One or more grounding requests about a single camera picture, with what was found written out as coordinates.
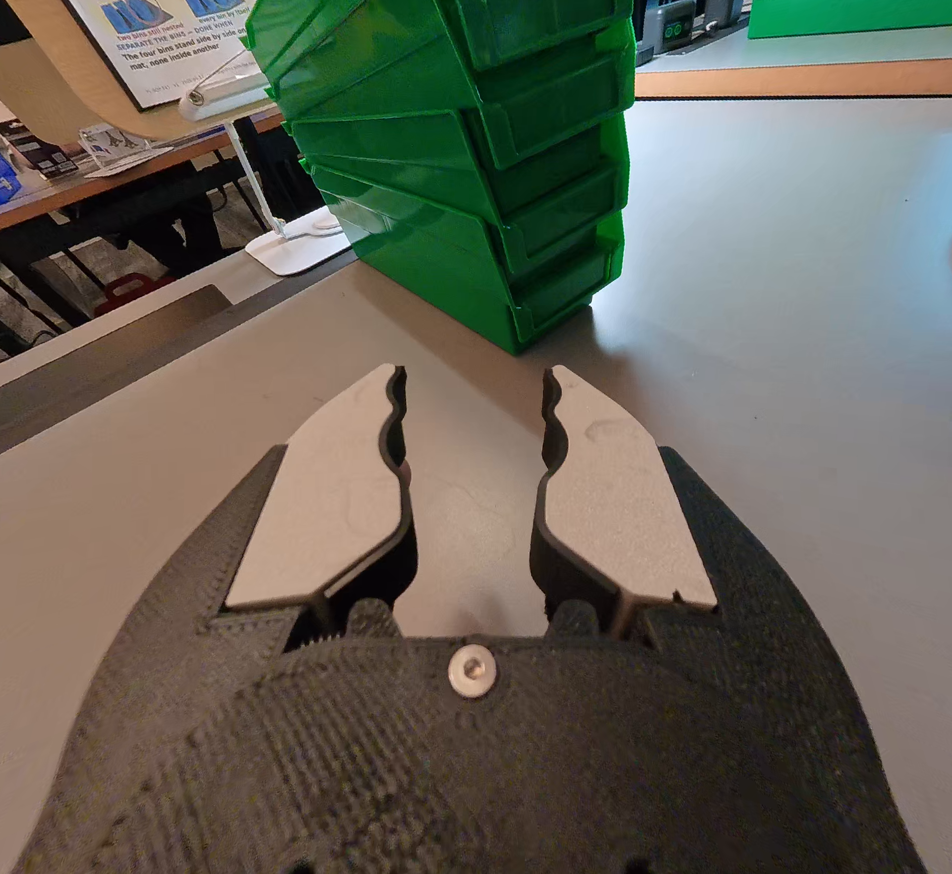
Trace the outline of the grey desk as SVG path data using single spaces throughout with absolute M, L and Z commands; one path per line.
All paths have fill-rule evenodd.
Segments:
M 541 379 L 678 451 L 844 662 L 908 830 L 950 872 L 950 100 L 639 102 L 622 277 L 514 357 L 361 261 L 235 254 L 2 364 L 2 385 L 206 285 L 232 306 L 2 453 L 2 872 L 148 583 L 275 444 L 408 372 L 408 635 L 545 628 Z

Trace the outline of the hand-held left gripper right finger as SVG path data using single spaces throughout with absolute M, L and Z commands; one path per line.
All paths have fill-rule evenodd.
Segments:
M 711 616 L 715 588 L 649 430 L 565 366 L 543 372 L 541 415 L 530 574 L 546 618 L 584 603 L 624 638 L 647 609 Z

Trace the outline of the instruction sheet on board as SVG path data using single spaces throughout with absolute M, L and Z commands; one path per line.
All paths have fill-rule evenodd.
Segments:
M 138 111 L 64 0 L 2 0 L 2 101 L 40 136 L 73 141 L 107 123 L 153 140 L 201 129 L 173 102 Z

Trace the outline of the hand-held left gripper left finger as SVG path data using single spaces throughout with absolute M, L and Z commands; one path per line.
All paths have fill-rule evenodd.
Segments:
M 383 364 L 287 441 L 224 607 L 306 607 L 322 629 L 375 599 L 393 610 L 418 569 L 403 420 L 407 371 Z

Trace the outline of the clear acrylic card holder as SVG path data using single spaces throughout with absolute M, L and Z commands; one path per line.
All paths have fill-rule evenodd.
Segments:
M 109 124 L 80 128 L 78 137 L 93 163 L 93 168 L 85 174 L 86 179 L 124 173 L 175 149 L 174 145 L 155 144 Z

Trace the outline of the red tool bag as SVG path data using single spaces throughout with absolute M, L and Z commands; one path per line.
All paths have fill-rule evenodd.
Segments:
M 127 273 L 103 286 L 103 300 L 94 307 L 92 314 L 95 318 L 109 314 L 174 282 L 176 279 L 171 275 L 152 279 L 139 272 Z

